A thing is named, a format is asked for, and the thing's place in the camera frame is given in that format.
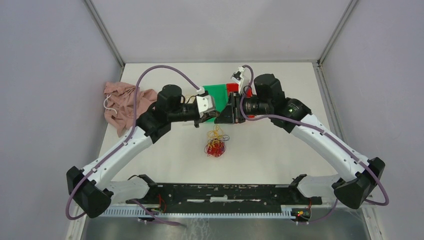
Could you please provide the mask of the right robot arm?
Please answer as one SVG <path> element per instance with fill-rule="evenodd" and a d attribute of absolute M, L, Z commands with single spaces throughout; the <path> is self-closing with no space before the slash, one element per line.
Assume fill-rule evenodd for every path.
<path fill-rule="evenodd" d="M 229 94 L 216 124 L 241 124 L 246 121 L 269 119 L 273 125 L 300 139 L 336 171 L 335 175 L 310 176 L 303 174 L 293 180 L 289 199 L 302 204 L 308 198 L 335 198 L 351 209 L 370 203 L 369 195 L 379 188 L 387 206 L 389 196 L 381 183 L 385 162 L 378 157 L 369 158 L 348 146 L 327 129 L 312 110 L 296 98 L 285 95 L 280 81 L 272 73 L 250 80 L 241 71 L 231 79 L 238 90 Z"/>

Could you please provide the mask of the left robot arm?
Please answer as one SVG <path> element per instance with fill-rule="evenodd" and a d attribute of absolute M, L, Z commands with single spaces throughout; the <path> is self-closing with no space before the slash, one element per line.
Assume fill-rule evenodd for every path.
<path fill-rule="evenodd" d="M 112 149 L 81 169 L 71 167 L 66 172 L 69 201 L 75 201 L 92 219 L 115 203 L 131 199 L 141 199 L 147 204 L 154 202 L 158 191 L 150 178 L 126 181 L 113 181 L 113 178 L 134 157 L 168 133 L 172 123 L 192 121 L 198 128 L 218 114 L 215 100 L 206 90 L 195 95 L 192 103 L 182 102 L 182 98 L 179 86 L 164 86 L 157 100 Z"/>

